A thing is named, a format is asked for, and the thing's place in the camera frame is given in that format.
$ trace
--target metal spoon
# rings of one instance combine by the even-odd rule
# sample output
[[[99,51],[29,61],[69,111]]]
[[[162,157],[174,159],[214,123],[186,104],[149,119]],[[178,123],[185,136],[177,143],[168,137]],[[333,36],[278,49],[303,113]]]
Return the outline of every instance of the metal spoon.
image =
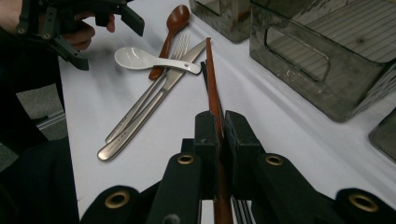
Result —
[[[160,58],[168,57],[169,48],[174,35],[189,23],[189,19],[190,11],[185,5],[175,7],[175,9],[171,12],[168,20],[166,21],[166,26],[169,29],[169,33],[165,41],[163,42],[163,49],[161,50],[159,56]],[[151,80],[155,80],[161,75],[162,71],[162,67],[154,67],[148,75],[148,78]]]
[[[187,63],[178,60],[163,59],[152,56],[142,49],[122,48],[118,49],[114,55],[116,62],[122,67],[141,70],[153,66],[169,66],[181,69],[186,72],[199,74],[201,66],[194,63]]]

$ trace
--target floor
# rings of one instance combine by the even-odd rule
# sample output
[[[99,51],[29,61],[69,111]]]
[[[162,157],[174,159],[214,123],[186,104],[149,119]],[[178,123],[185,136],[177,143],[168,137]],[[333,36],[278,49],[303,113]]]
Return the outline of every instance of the floor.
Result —
[[[18,93],[23,107],[32,119],[49,118],[38,123],[37,127],[49,140],[67,136],[67,126],[55,85]],[[0,144],[0,172],[17,159],[11,150]]]

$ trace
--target wooden spoon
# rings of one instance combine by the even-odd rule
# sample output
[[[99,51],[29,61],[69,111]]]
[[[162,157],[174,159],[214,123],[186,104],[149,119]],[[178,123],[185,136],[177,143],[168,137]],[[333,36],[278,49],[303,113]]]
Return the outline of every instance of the wooden spoon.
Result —
[[[159,56],[160,58],[168,57],[170,45],[174,35],[177,34],[177,32],[179,32],[189,23],[189,19],[190,11],[185,5],[175,7],[175,9],[171,12],[168,20],[166,21],[166,26],[169,29],[169,33],[165,39],[165,42],[163,42],[163,49],[161,50]],[[155,80],[161,75],[162,71],[163,67],[154,67],[148,75],[148,78],[151,80]]]

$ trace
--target white plastic spoon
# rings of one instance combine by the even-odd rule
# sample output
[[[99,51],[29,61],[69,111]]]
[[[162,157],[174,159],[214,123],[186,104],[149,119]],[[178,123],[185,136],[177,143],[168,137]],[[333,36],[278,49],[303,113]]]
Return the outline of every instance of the white plastic spoon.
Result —
[[[199,74],[201,67],[194,63],[187,63],[178,60],[163,59],[152,56],[151,54],[137,48],[118,49],[114,55],[116,62],[122,67],[141,70],[153,66],[170,66],[181,70]]]

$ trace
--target white tabletop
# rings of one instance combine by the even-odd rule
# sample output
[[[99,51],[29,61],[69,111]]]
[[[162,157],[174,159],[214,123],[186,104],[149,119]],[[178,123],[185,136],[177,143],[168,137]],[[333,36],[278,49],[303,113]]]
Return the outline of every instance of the white tabletop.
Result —
[[[116,33],[96,28],[83,52],[89,71],[60,60],[81,217],[105,189],[125,185],[141,191],[161,180],[182,139],[194,137],[195,116],[208,110],[203,77],[186,74],[117,158],[97,159],[107,135],[151,83],[150,70],[121,68],[114,52],[137,47],[159,55],[166,19],[181,4],[190,7],[187,0],[134,0],[128,6],[145,20],[143,37],[116,16]],[[339,189],[358,188],[396,208],[396,163],[368,140],[368,133],[396,106],[396,92],[353,119],[335,123],[251,59],[248,39],[233,44],[192,13],[184,32],[191,34],[191,47],[211,37],[223,109],[244,115],[267,152],[288,158],[317,191],[331,198]],[[205,52],[195,62],[204,60]]]

